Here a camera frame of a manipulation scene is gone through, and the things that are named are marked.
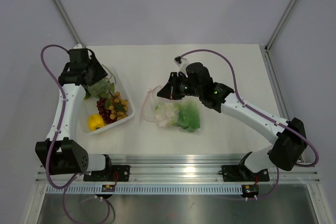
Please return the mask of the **clear zip top bag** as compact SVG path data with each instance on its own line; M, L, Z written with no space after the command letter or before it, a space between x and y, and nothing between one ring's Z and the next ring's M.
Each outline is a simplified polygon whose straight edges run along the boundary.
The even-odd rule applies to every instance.
M167 100L157 96L161 86L148 89L141 106L141 117L162 128L177 128L196 133L201 129L201 113L197 102L190 98Z

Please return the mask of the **white cauliflower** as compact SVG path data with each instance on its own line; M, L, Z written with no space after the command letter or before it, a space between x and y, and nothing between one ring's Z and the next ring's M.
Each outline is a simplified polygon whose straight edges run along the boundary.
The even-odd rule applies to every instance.
M159 127L177 126L179 113L178 103L161 102L155 107L156 123Z

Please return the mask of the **green lettuce head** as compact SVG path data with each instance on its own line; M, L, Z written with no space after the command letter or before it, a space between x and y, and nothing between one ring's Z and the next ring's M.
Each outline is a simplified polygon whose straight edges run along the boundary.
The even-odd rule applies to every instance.
M199 107L194 101L184 101L179 106L176 126L188 132L194 132L201 127Z

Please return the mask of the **brown longan bunch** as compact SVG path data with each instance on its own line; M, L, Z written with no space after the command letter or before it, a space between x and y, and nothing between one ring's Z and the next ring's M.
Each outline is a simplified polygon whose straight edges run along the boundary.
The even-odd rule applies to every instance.
M108 123L119 121L128 116L128 100L121 98L120 92L110 92L104 102Z

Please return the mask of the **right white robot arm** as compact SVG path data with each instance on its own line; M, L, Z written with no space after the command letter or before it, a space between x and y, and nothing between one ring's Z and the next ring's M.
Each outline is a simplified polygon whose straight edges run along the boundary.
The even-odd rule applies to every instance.
M288 121L255 107L249 108L236 91L213 81L208 69L199 62L187 65L183 72L171 72L157 96L168 100L197 97L205 107L241 121L266 138L271 147L249 152L239 162L238 173L244 180L252 179L266 168L292 170L307 147L302 140L305 128L300 120Z

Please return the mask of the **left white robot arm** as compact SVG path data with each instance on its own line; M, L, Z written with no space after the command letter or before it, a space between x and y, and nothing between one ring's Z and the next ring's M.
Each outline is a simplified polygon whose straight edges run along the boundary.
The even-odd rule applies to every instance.
M106 154L89 154L76 141L80 109L87 89L107 76L95 53L88 48L66 51L69 61L59 77L46 67L59 90L54 121L44 141L37 142L35 152L48 176L95 172L102 181L113 176Z

